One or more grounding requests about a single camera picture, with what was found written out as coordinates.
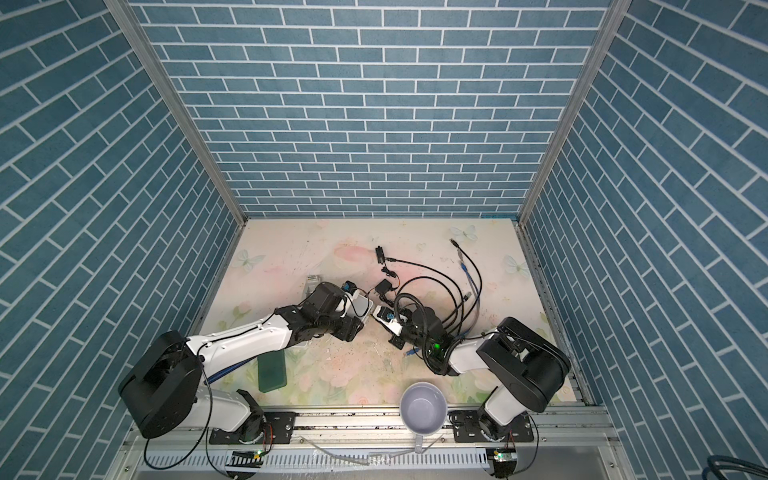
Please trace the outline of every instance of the floral tablecloth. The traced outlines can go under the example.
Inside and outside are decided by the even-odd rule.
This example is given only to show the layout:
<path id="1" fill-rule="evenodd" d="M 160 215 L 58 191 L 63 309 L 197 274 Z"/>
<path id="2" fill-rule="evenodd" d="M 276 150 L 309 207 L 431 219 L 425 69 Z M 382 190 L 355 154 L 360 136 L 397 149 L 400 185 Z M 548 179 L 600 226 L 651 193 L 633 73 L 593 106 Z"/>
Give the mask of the floral tablecloth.
<path id="1" fill-rule="evenodd" d="M 384 278 L 376 263 L 378 245 L 388 257 L 432 266 L 452 277 L 463 292 L 471 291 L 450 239 L 472 257 L 484 282 L 472 334 L 513 316 L 552 339 L 511 221 L 480 219 L 251 220 L 201 332 L 243 325 L 264 318 L 278 306 L 298 303 L 307 275 L 320 275 L 337 285 L 351 280 L 368 290 Z M 389 268 L 403 282 L 429 274 L 404 263 L 389 263 Z M 437 283 L 417 280 L 406 289 L 441 318 L 453 310 L 448 294 Z M 282 389 L 259 391 L 256 360 L 214 387 L 248 390 L 265 406 L 343 406 L 396 405 L 403 391 L 419 381 L 437 385 L 450 403 L 474 404 L 483 402 L 499 385 L 488 370 L 436 376 L 420 358 L 408 354 L 408 346 L 398 350 L 388 343 L 389 337 L 370 319 L 351 343 L 326 335 L 287 349 L 288 384 Z M 553 399 L 574 400 L 569 382 Z"/>

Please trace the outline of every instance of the brick wallpaper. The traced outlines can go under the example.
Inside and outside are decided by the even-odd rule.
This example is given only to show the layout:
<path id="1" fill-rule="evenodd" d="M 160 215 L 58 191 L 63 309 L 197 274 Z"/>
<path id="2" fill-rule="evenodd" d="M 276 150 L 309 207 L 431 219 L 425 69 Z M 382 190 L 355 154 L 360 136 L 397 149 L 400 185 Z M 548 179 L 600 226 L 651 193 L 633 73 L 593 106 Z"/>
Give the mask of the brick wallpaper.
<path id="1" fill-rule="evenodd" d="M 0 195 L 0 478 L 103 478 L 235 226 L 101 0 L 0 1 Z"/>
<path id="2" fill-rule="evenodd" d="M 634 0 L 531 218 L 638 478 L 768 463 L 767 25 Z"/>
<path id="3" fill-rule="evenodd" d="M 252 3 L 131 2 L 251 217 L 508 217 L 609 0 Z"/>

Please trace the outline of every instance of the blue brick wall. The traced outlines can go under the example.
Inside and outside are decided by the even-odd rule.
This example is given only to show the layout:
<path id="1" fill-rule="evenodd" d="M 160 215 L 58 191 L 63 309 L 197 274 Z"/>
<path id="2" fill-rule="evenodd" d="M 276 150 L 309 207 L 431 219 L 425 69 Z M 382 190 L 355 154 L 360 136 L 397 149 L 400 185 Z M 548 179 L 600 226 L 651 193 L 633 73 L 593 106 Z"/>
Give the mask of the blue brick wall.
<path id="1" fill-rule="evenodd" d="M 0 478 L 104 475 L 232 216 L 101 0 L 0 2 Z"/>
<path id="2" fill-rule="evenodd" d="M 531 217 L 642 478 L 768 462 L 768 8 L 634 0 Z"/>
<path id="3" fill-rule="evenodd" d="M 131 2 L 250 216 L 477 217 L 517 213 L 609 0 L 256 3 Z"/>

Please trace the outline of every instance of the black mounting plate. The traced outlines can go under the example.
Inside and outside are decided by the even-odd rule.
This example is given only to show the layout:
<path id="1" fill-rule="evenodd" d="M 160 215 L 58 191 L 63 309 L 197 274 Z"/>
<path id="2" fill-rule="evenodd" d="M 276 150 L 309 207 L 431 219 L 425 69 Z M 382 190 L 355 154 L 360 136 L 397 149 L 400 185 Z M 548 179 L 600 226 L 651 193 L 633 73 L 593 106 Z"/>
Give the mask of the black mounting plate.
<path id="1" fill-rule="evenodd" d="M 480 429 L 477 411 L 452 410 L 448 412 L 448 418 L 453 425 L 454 442 L 476 443 L 493 441 L 488 439 Z M 533 430 L 531 430 L 531 423 L 526 415 L 521 414 L 514 417 L 509 424 L 509 430 L 512 432 L 512 439 L 515 442 L 533 442 Z"/>
<path id="2" fill-rule="evenodd" d="M 265 412 L 266 423 L 272 426 L 272 443 L 285 445 L 290 443 L 293 435 L 293 424 L 296 421 L 295 412 Z M 236 433 L 213 429 L 208 443 L 211 445 L 242 445 Z"/>

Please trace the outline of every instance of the floral table mat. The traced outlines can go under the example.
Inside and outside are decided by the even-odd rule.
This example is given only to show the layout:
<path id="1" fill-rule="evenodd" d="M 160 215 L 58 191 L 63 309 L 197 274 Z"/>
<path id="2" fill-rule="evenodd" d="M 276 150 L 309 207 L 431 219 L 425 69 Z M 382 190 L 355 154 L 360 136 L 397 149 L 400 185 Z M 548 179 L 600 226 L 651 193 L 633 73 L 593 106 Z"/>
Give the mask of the floral table mat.
<path id="1" fill-rule="evenodd" d="M 450 239 L 462 245 L 482 274 L 480 315 L 472 334 L 513 316 L 552 341 L 512 222 L 485 219 L 251 220 L 201 332 L 243 325 L 268 316 L 276 307 L 298 303 L 307 275 L 320 275 L 337 285 L 351 280 L 368 290 L 384 278 L 376 263 L 378 245 L 388 257 L 429 265 L 453 278 L 462 292 L 471 291 Z M 388 266 L 403 282 L 430 274 L 404 263 Z M 447 292 L 437 283 L 416 280 L 406 290 L 441 318 L 453 310 Z M 265 406 L 343 406 L 397 405 L 405 389 L 420 381 L 437 385 L 450 403 L 474 404 L 483 402 L 499 385 L 488 370 L 436 376 L 418 356 L 409 354 L 408 346 L 398 350 L 389 337 L 383 326 L 369 319 L 351 343 L 325 335 L 286 349 L 288 384 L 282 389 L 259 391 L 256 360 L 214 387 L 245 389 Z M 574 400 L 569 381 L 553 398 L 554 402 Z"/>

